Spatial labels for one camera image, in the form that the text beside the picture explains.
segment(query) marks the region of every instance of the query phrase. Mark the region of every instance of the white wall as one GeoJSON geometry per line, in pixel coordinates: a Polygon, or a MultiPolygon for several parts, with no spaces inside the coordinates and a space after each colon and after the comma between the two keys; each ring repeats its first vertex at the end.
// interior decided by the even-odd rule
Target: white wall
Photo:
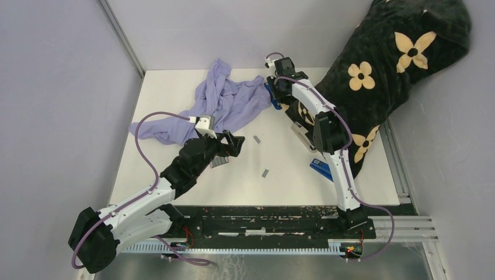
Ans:
{"type": "Polygon", "coordinates": [[[110,0],[146,70],[262,68],[280,51],[298,67],[329,67],[371,0],[110,0]]]}
{"type": "Polygon", "coordinates": [[[69,235],[108,200],[139,84],[96,0],[0,1],[0,279],[73,279],[69,235]]]}
{"type": "Polygon", "coordinates": [[[469,55],[416,86],[392,124],[453,279],[493,279],[495,2],[465,3],[473,20],[469,55]]]}

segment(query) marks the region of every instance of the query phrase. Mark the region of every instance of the white table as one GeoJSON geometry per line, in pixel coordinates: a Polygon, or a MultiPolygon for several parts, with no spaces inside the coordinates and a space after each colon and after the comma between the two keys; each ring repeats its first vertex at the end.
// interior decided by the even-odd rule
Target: white table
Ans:
{"type": "MultiPolygon", "coordinates": [[[[316,84],[327,68],[300,68],[316,84]]],[[[146,72],[133,121],[154,111],[178,113],[194,103],[196,86],[205,79],[207,70],[146,72]]],[[[233,69],[234,81],[266,77],[268,69],[233,69]]],[[[273,107],[264,110],[254,121],[233,133],[246,137],[239,157],[228,164],[210,168],[198,178],[198,184],[177,199],[175,205],[202,206],[315,206],[336,205],[334,185],[309,167],[313,158],[291,131],[292,122],[273,107]],[[253,136],[258,136],[258,144],[253,136]],[[269,170],[266,178],[263,171],[269,170]]],[[[158,172],[170,165],[179,145],[162,145],[155,139],[140,140],[144,153],[158,172]]],[[[134,137],[129,134],[110,203],[117,203],[153,182],[154,176],[138,154],[134,137]]],[[[381,137],[378,135],[356,179],[361,198],[372,204],[399,204],[381,137]]]]}

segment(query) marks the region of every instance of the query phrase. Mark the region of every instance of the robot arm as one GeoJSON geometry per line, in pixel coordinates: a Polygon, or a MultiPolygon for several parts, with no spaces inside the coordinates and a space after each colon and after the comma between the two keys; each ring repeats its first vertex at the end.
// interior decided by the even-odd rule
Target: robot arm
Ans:
{"type": "Polygon", "coordinates": [[[358,196],[352,177],[348,150],[344,149],[349,142],[342,120],[346,112],[327,101],[311,84],[303,72],[296,72],[294,64],[288,57],[270,60],[267,58],[266,67],[270,68],[273,76],[267,78],[270,89],[277,100],[287,96],[298,99],[315,116],[312,145],[320,152],[330,167],[337,192],[339,218],[345,230],[355,228],[365,223],[368,216],[364,207],[354,198],[351,191],[358,196]]]}
{"type": "Polygon", "coordinates": [[[199,138],[189,139],[179,155],[153,185],[133,196],[95,212],[83,210],[69,238],[69,246],[76,251],[78,243],[90,228],[97,225],[80,245],[77,256],[88,272],[96,273],[107,267],[126,248],[157,235],[183,227],[183,216],[170,204],[196,185],[197,177],[216,156],[237,157],[245,140],[229,131],[216,134],[212,130],[214,118],[202,115],[195,129],[199,138]],[[227,144],[221,143],[226,138],[227,144]]]}

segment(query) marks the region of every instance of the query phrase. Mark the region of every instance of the flower center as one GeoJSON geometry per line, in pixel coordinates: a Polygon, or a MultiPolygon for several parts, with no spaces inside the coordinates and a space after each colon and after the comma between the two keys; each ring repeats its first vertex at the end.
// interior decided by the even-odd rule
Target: flower center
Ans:
{"type": "Polygon", "coordinates": [[[415,48],[412,48],[409,50],[409,52],[407,52],[408,57],[415,57],[415,56],[417,56],[417,54],[418,54],[418,51],[415,48]]]}

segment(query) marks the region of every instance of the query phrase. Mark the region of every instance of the lavender towel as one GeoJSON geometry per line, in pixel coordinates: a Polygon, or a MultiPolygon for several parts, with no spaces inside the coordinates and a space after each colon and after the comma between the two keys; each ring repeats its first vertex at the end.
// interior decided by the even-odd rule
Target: lavender towel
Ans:
{"type": "MultiPolygon", "coordinates": [[[[255,119],[263,110],[270,107],[270,94],[263,86],[263,77],[252,81],[236,83],[228,78],[231,67],[216,60],[206,80],[196,88],[196,103],[190,110],[182,111],[181,116],[199,117],[209,114],[215,117],[215,132],[230,130],[235,132],[255,119]]],[[[129,126],[133,135],[137,122],[129,126]]],[[[190,138],[197,138],[194,124],[174,117],[144,122],[139,130],[139,139],[155,137],[165,145],[184,145],[190,138]]]]}

